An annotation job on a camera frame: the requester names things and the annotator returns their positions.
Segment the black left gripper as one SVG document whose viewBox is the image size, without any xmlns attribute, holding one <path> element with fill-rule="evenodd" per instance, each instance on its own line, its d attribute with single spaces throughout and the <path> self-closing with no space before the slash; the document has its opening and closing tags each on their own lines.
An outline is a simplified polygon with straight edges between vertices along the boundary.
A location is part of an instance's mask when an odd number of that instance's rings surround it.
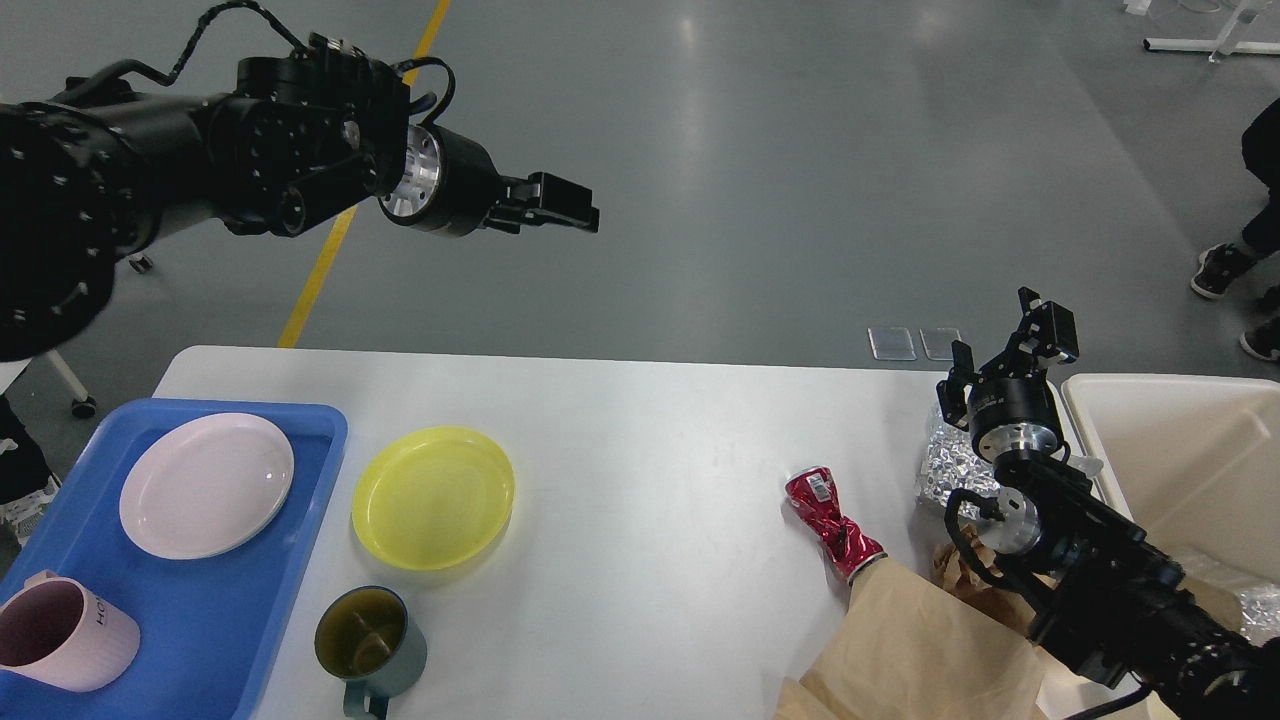
<svg viewBox="0 0 1280 720">
<path fill-rule="evenodd" d="M 543 225 L 596 233 L 600 223 L 585 186 L 547 172 L 503 177 L 480 143 L 431 124 L 408 128 L 403 174 L 378 205 L 397 225 L 449 237 L 483 227 L 508 234 Z M 545 209 L 588 210 L 564 215 Z"/>
</svg>

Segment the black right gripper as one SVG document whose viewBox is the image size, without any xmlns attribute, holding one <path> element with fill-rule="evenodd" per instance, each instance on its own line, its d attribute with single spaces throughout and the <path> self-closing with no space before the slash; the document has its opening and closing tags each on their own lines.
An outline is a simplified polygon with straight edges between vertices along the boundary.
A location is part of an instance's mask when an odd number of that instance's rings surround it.
<svg viewBox="0 0 1280 720">
<path fill-rule="evenodd" d="M 952 342 L 952 366 L 937 384 L 942 420 L 969 432 L 973 451 L 987 462 L 1012 451 L 1053 455 L 1064 447 L 1046 374 L 1079 359 L 1075 316 L 1030 288 L 1019 288 L 1018 300 L 1020 322 L 1005 348 L 986 364 L 988 378 L 975 369 L 972 347 Z"/>
</svg>

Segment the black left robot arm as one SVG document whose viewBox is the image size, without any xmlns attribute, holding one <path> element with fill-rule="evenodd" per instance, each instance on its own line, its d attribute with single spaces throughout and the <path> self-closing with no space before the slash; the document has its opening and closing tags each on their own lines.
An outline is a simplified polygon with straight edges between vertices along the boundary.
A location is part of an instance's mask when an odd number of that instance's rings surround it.
<svg viewBox="0 0 1280 720">
<path fill-rule="evenodd" d="M 411 97 L 404 77 L 436 56 L 385 63 L 338 38 L 301 41 L 256 1 L 289 45 L 250 56 L 236 87 L 207 97 L 142 94 L 186 68 L 206 10 L 170 70 L 136 59 L 70 77 L 49 99 L 1 110 L 1 351 L 6 363 L 55 350 L 105 309 L 118 263 L 209 219 L 233 234 L 296 237 L 374 197 L 397 225 L 461 237 L 525 225 L 594 233 L 589 188 L 545 172 L 500 174 L 480 143 L 440 126 L 456 90 Z"/>
</svg>

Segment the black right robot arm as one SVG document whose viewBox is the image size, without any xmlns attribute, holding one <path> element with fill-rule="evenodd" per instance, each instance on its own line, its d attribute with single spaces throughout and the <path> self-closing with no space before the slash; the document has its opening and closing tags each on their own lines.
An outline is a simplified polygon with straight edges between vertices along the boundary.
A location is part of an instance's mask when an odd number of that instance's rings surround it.
<svg viewBox="0 0 1280 720">
<path fill-rule="evenodd" d="M 1028 602 L 1030 643 L 1108 688 L 1135 676 L 1135 692 L 1084 719 L 1149 694 L 1180 719 L 1275 719 L 1277 642 L 1252 644 L 1212 619 L 1181 587 L 1183 568 L 1069 464 L 1047 373 L 1079 357 L 1074 315 L 1027 287 L 1018 297 L 1020 322 L 1004 350 L 977 366 L 972 347 L 954 341 L 936 387 L 943 421 L 969 434 L 1000 487 L 951 491 L 948 537 L 983 582 Z"/>
</svg>

